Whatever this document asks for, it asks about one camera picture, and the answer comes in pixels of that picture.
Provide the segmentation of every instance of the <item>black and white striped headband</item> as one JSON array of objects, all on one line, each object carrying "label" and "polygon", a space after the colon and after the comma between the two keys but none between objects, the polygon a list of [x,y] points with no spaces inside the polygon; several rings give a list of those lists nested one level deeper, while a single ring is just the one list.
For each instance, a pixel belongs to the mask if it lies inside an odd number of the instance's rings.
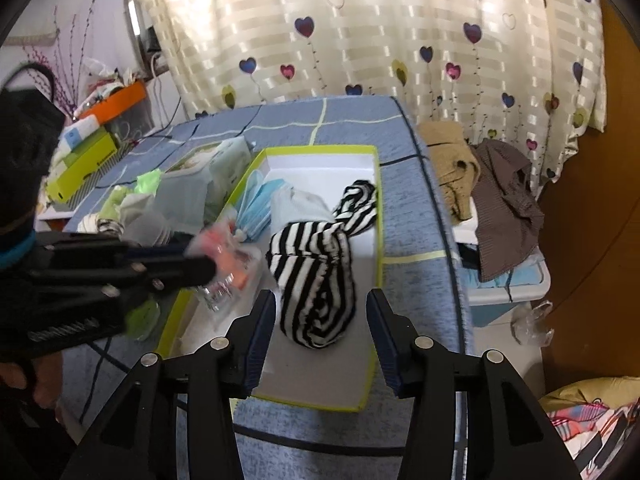
[{"label": "black and white striped headband", "polygon": [[349,236],[376,221],[376,187],[358,180],[334,210],[337,222],[296,222],[271,238],[267,263],[282,292],[280,329],[308,348],[344,335],[355,314]]}]

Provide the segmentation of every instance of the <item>human hand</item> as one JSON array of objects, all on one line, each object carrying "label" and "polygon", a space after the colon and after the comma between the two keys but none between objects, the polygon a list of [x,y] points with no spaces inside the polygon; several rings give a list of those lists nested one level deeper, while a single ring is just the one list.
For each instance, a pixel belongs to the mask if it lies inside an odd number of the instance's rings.
[{"label": "human hand", "polygon": [[[41,408],[53,408],[62,391],[62,354],[38,357],[32,363],[36,372],[33,400]],[[0,381],[10,388],[23,390],[27,387],[22,369],[14,363],[0,363]]]}]

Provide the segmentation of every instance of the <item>heart pattern curtain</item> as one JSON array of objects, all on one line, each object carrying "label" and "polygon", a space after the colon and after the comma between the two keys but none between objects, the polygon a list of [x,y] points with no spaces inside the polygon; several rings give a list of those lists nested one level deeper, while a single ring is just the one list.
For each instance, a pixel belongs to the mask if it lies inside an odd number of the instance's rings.
[{"label": "heart pattern curtain", "polygon": [[331,94],[391,94],[556,180],[604,127],[599,0],[138,0],[194,116]]}]

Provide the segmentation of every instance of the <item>tablecloth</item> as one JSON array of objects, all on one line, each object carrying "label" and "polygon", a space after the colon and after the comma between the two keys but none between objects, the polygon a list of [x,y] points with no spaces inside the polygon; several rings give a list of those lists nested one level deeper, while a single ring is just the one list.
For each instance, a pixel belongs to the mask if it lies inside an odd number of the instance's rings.
[{"label": "tablecloth", "polygon": [[[166,170],[206,142],[239,135],[255,143],[256,151],[307,144],[375,145],[382,179],[383,290],[392,308],[408,316],[421,334],[450,350],[473,353],[470,311],[461,287],[456,245],[429,151],[393,97],[336,96],[260,105],[168,128],[144,139],[106,174],[79,205],[67,229],[74,230],[82,216],[98,210],[114,185],[133,183],[139,174],[154,168]],[[122,380],[123,370],[151,351],[158,336],[159,329],[144,343],[124,336],[113,339],[110,357],[97,376],[86,424]],[[87,346],[65,354],[63,398],[79,415],[98,354]],[[466,460],[464,396],[458,396],[457,407],[453,478],[462,480]],[[411,410],[411,400],[393,398],[380,370],[360,413],[320,412],[254,398],[241,401],[234,421],[240,429],[237,440],[245,478],[395,479]],[[184,435],[185,421],[181,414],[178,434]],[[177,458],[181,477],[187,478],[185,438],[178,442]]]}]

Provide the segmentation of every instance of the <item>silver rivet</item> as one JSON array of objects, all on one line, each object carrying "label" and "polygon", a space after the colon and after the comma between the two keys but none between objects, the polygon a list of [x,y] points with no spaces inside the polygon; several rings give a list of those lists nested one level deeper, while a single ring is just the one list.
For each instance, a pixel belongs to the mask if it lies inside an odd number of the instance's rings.
[{"label": "silver rivet", "polygon": [[418,348],[424,348],[425,350],[427,350],[433,346],[433,339],[425,335],[421,335],[415,338],[415,345]]},{"label": "silver rivet", "polygon": [[151,366],[154,365],[158,362],[158,356],[156,354],[144,354],[141,358],[140,358],[140,364],[142,364],[143,366]]},{"label": "silver rivet", "polygon": [[211,343],[209,344],[214,350],[222,350],[223,348],[229,346],[229,339],[227,339],[226,337],[217,337],[215,339],[212,339]]},{"label": "silver rivet", "polygon": [[120,295],[120,290],[113,285],[105,285],[102,288],[102,293],[108,298],[117,298]]},{"label": "silver rivet", "polygon": [[496,364],[504,361],[504,355],[502,355],[497,350],[489,350],[486,353],[486,358],[489,359],[489,361],[491,361],[492,363],[496,363]]}]

